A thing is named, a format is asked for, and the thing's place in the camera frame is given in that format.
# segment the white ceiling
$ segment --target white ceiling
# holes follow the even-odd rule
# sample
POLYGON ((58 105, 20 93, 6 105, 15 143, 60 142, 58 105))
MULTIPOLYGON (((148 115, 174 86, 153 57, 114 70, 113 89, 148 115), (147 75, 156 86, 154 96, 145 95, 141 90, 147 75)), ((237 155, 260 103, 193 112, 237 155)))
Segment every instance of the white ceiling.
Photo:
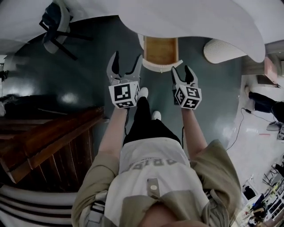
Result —
POLYGON ((233 0, 254 19, 264 43, 284 39, 284 4, 281 0, 233 0))

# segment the cable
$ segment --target cable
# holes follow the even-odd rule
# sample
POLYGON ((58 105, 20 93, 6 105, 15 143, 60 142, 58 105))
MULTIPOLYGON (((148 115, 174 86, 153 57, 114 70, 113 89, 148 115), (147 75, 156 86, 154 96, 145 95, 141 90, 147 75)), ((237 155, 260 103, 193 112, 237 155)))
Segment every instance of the cable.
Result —
POLYGON ((231 147, 233 147, 234 144, 235 144, 235 142, 236 142, 237 139, 238 139, 239 132, 240 132, 240 129, 241 129, 241 124, 243 123, 243 120, 244 120, 244 118, 245 118, 245 116, 244 116, 244 114, 243 114, 243 112, 242 112, 243 109, 245 110, 245 108, 241 108, 241 115, 243 115, 243 119, 241 120, 241 123, 240 123, 240 126, 239 126, 239 130, 238 130, 238 133, 237 133, 237 137, 236 137, 235 141, 233 142, 233 144, 232 144, 227 150, 229 150, 231 147))
POLYGON ((181 130, 181 146, 182 146, 182 149, 183 149, 183 129, 184 129, 185 127, 183 126, 182 127, 182 130, 181 130))
POLYGON ((128 119, 129 119, 129 117, 128 117, 128 114, 129 114, 129 107, 127 108, 127 114, 126 114, 126 121, 125 121, 125 124, 124 124, 124 133, 125 133, 125 135, 127 136, 128 134, 126 133, 126 126, 127 126, 127 123, 128 123, 128 119))
POLYGON ((272 123, 272 121, 266 120, 266 119, 264 119, 264 118, 262 118, 262 117, 259 117, 259 116, 255 115, 255 114, 253 114, 253 113, 250 113, 250 114, 252 114, 252 115, 254 115, 254 116, 256 116, 256 117, 258 117, 258 118, 260 118, 260 119, 263 119, 263 120, 265 120, 265 121, 267 121, 267 122, 269 122, 269 123, 272 123))
POLYGON ((266 119, 264 119, 264 118, 262 118, 262 117, 259 117, 259 116, 255 115, 255 114, 253 114, 253 113, 252 113, 250 110, 248 110, 248 109, 241 108, 241 115, 243 115, 243 119, 241 120, 241 123, 240 123, 239 130, 238 130, 237 137, 236 137, 235 141, 233 142, 233 144, 232 144, 227 150, 229 150, 231 147, 233 147, 233 145, 235 144, 235 142, 236 142, 237 139, 238 139, 238 135, 239 135, 239 132, 240 132, 240 129, 241 129, 241 124, 243 123, 243 120, 244 120, 244 118, 245 118, 245 116, 244 116, 242 110, 245 110, 248 114, 252 114, 253 116, 256 116, 256 117, 258 117, 258 118, 260 118, 260 119, 263 119, 263 120, 265 120, 265 121, 267 121, 267 122, 269 122, 269 123, 273 123, 273 122, 271 122, 271 121, 268 121, 268 120, 266 120, 266 119))

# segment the table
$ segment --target table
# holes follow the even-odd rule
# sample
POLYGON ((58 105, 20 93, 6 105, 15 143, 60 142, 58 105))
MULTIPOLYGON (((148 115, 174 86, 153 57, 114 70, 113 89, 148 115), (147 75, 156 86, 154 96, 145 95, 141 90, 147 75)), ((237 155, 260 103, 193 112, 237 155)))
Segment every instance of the table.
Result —
POLYGON ((141 35, 209 37, 237 47, 256 62, 265 57, 252 17, 231 0, 120 0, 119 18, 141 35))
MULTIPOLYGON (((0 55, 14 53, 31 39, 45 33, 39 26, 52 0, 3 0, 0 4, 0 55)), ((72 22, 118 14, 117 0, 64 0, 72 22)))

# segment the shoe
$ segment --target shoe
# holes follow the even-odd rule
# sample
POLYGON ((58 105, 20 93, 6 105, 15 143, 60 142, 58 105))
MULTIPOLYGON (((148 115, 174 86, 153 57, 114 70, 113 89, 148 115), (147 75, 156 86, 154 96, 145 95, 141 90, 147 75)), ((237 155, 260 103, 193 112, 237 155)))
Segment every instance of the shoe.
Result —
POLYGON ((251 112, 254 111, 255 102, 252 99, 249 99, 245 104, 244 108, 250 110, 251 112))
POLYGON ((154 111, 152 115, 152 120, 162 120, 162 115, 159 111, 154 111))
POLYGON ((146 87, 141 88, 140 91, 139 91, 138 99, 141 98, 141 97, 147 98, 148 93, 149 93, 148 88, 146 88, 146 87))
POLYGON ((280 128, 281 128, 281 125, 275 121, 275 122, 270 123, 267 126, 266 130, 267 131, 279 131, 280 128))
POLYGON ((246 86, 245 86, 245 94, 246 94, 247 96, 249 96, 249 93, 250 93, 250 92, 251 92, 251 90, 250 90, 249 86, 246 85, 246 86))

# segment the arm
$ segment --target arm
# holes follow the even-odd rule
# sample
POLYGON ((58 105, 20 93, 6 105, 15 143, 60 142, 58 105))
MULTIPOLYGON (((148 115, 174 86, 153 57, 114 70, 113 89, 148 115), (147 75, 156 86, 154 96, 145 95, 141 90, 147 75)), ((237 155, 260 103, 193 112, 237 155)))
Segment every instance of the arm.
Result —
POLYGON ((118 159, 120 158, 126 115, 127 109, 114 109, 99 146, 99 154, 106 153, 118 159))
POLYGON ((87 172, 72 207, 72 225, 79 226, 82 211, 95 201, 99 192, 108 191, 113 179, 118 175, 119 156, 122 148, 127 110, 114 109, 101 141, 98 155, 87 172))
POLYGON ((181 109, 183 125, 185 128, 185 139, 187 150, 191 160, 207 147, 206 140, 201 128, 195 118, 194 112, 188 109, 181 109))
POLYGON ((237 172, 218 141, 212 141, 190 163, 202 183, 203 190, 214 190, 228 210, 229 218, 234 220, 241 206, 241 186, 237 172))

